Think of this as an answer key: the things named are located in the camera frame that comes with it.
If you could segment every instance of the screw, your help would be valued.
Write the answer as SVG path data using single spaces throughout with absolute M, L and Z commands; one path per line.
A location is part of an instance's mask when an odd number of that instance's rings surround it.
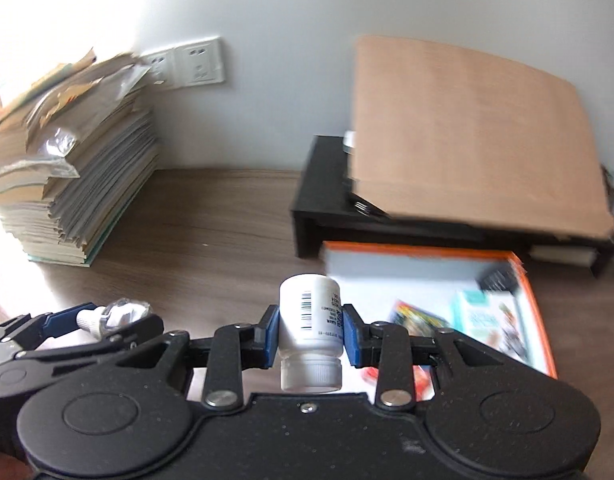
M 235 404 L 237 400 L 237 394 L 231 390 L 216 390 L 207 395 L 205 399 L 207 404 L 214 408 L 227 408 Z
M 318 410 L 318 405 L 315 402 L 305 402 L 300 405 L 300 410 L 302 413 L 313 413 Z
M 380 394 L 380 402 L 385 406 L 405 406 L 411 402 L 411 394 L 405 390 L 387 390 Z

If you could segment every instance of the clear plastic wrapper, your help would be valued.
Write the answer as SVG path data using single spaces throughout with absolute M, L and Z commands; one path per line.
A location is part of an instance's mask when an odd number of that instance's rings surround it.
M 67 156 L 119 106 L 148 70 L 142 64 L 127 65 L 83 88 L 72 102 L 59 102 L 49 114 L 33 117 L 35 127 L 24 133 L 26 153 L 0 160 L 0 192 L 42 184 L 51 177 L 79 177 Z

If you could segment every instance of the wall socket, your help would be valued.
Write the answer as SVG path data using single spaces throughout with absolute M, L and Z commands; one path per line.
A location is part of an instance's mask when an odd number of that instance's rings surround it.
M 147 76 L 155 90 L 224 81 L 220 38 L 161 49 L 140 58 L 150 66 Z

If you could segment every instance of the white pill bottle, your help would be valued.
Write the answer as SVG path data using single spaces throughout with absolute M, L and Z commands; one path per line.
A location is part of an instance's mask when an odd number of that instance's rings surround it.
M 280 387 L 323 394 L 342 387 L 343 313 L 340 287 L 320 274 L 280 285 Z

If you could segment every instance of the cardboard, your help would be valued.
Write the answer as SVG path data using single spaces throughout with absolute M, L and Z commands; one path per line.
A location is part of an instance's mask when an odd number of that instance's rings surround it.
M 393 217 L 607 238 L 594 136 L 573 85 L 466 48 L 357 43 L 354 192 Z

